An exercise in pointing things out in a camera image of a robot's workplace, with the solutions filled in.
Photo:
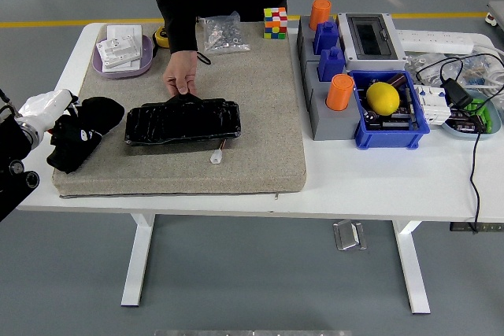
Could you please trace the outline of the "person's right hand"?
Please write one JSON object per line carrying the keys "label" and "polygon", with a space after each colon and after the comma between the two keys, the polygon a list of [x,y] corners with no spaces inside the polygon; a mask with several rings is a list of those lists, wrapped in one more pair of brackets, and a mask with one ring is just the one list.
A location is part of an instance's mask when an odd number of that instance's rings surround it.
{"label": "person's right hand", "polygon": [[197,52],[193,50],[178,51],[170,55],[162,79],[171,97],[178,94],[197,94],[197,61]]}

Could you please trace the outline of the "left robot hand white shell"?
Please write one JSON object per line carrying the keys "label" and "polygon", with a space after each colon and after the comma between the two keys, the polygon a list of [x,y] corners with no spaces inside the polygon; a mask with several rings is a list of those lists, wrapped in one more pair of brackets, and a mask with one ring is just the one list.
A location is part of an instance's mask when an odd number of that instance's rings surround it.
{"label": "left robot hand white shell", "polygon": [[20,108],[17,123],[42,138],[71,104],[78,103],[79,98],[68,89],[39,94],[30,97]]}

